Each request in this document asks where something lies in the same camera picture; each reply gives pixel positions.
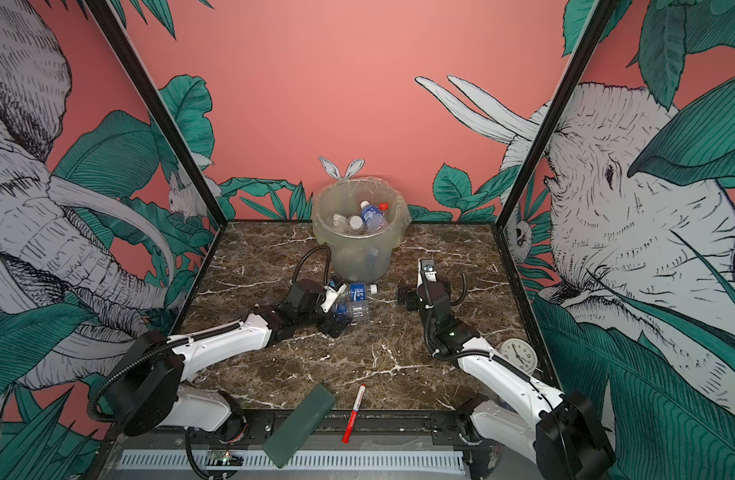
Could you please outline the white round alarm clock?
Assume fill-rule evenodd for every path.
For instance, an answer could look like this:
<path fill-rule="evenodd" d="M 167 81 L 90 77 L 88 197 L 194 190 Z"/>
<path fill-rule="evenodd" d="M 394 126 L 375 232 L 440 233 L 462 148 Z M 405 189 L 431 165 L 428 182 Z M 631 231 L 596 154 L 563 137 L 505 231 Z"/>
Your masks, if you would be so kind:
<path fill-rule="evenodd" d="M 509 361 L 509 363 L 515 365 L 521 372 L 532 376 L 533 372 L 537 370 L 537 352 L 531 347 L 529 342 L 519 338 L 509 338 L 503 340 L 497 346 L 499 353 Z"/>

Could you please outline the translucent green waste bin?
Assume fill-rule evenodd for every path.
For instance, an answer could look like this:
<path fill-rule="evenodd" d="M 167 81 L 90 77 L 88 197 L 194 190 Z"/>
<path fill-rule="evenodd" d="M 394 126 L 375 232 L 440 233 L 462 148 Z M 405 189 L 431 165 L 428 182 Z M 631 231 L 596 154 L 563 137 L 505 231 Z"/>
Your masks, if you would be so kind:
<path fill-rule="evenodd" d="M 337 274 L 349 282 L 383 277 L 411 214 L 403 195 L 375 177 L 342 180 L 316 193 L 312 222 L 329 246 Z"/>

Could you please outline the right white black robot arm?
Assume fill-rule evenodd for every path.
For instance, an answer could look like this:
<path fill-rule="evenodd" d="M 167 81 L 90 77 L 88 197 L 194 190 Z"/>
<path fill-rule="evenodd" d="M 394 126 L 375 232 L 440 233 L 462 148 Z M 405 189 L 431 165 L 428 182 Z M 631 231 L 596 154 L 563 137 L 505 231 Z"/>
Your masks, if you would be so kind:
<path fill-rule="evenodd" d="M 425 278 L 397 290 L 399 304 L 419 312 L 433 358 L 451 362 L 499 396 L 467 414 L 475 438 L 493 440 L 533 462 L 545 479 L 601 479 L 615 465 L 613 446 L 593 403 L 551 387 L 509 362 L 473 326 L 457 319 L 441 282 Z"/>

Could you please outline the Pocari Sweat blue label bottle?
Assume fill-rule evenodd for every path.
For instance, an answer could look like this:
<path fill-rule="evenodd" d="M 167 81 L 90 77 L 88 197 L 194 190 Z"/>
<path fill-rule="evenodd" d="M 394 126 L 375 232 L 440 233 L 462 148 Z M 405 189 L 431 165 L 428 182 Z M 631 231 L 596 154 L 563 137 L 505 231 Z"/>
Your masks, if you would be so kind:
<path fill-rule="evenodd" d="M 366 322 L 371 318 L 369 302 L 367 300 L 337 303 L 335 305 L 335 314 L 340 321 L 349 323 Z"/>

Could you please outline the red marker pen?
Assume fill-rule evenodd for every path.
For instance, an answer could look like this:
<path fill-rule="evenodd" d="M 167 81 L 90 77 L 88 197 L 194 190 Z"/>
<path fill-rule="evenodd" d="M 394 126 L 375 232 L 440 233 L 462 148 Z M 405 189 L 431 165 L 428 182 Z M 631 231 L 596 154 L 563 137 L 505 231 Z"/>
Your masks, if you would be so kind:
<path fill-rule="evenodd" d="M 355 402 L 353 404 L 353 408 L 351 410 L 351 414 L 348 420 L 347 427 L 345 429 L 345 433 L 342 437 L 343 444 L 348 444 L 350 442 L 350 439 L 353 434 L 353 431 L 356 425 L 356 421 L 359 415 L 360 407 L 362 405 L 366 391 L 367 391 L 367 386 L 365 386 L 365 384 L 361 384 L 359 387 Z"/>

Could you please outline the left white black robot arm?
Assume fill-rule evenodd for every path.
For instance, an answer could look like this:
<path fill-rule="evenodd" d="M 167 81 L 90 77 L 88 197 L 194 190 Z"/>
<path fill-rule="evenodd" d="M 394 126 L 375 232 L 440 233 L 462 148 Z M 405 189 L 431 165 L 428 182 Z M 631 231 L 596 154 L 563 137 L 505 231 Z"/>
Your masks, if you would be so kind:
<path fill-rule="evenodd" d="M 256 305 L 228 324 L 169 337 L 144 334 L 92 390 L 88 414 L 93 420 L 118 424 L 129 437 L 174 426 L 215 433 L 223 444 L 236 443 L 249 430 L 243 407 L 223 390 L 191 387 L 196 375 L 230 358 L 288 340 L 311 325 L 338 336 L 343 323 L 334 306 L 348 289 L 337 276 L 326 284 L 297 280 L 282 301 Z"/>

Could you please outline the blue label bottle white cap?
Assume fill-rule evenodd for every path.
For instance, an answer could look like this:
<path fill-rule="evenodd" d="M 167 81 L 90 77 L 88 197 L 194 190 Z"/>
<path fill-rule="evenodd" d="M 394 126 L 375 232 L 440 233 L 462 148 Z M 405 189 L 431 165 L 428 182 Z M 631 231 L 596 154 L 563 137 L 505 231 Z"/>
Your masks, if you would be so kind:
<path fill-rule="evenodd" d="M 367 233 L 373 234 L 387 228 L 387 219 L 385 219 L 385 215 L 381 213 L 381 209 L 377 205 L 371 204 L 369 201 L 362 201 L 360 206 Z"/>

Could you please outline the bottle with sunflower label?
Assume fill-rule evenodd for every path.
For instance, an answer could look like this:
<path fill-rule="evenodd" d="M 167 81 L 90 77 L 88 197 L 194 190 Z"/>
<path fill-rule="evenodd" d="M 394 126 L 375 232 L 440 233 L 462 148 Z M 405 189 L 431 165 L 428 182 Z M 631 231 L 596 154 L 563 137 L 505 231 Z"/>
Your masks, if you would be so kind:
<path fill-rule="evenodd" d="M 358 235 L 365 231 L 365 221 L 359 215 L 353 215 L 348 219 L 349 234 Z"/>

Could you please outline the dark green flat board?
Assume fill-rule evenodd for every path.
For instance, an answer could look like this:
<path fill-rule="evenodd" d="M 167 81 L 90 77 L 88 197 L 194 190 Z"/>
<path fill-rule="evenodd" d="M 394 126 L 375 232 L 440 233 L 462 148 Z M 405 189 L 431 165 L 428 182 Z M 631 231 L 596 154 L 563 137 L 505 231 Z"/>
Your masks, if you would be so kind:
<path fill-rule="evenodd" d="M 277 468 L 285 467 L 321 425 L 337 402 L 336 396 L 318 384 L 264 443 L 263 450 Z"/>

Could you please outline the clear bottle yellow white label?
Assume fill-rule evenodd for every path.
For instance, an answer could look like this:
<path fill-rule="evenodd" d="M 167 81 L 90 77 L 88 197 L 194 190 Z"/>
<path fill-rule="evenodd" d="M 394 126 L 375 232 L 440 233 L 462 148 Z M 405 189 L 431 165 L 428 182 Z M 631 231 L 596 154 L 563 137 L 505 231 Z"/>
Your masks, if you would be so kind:
<path fill-rule="evenodd" d="M 334 213 L 330 217 L 329 226 L 335 232 L 345 233 L 349 230 L 349 218 L 345 215 Z"/>

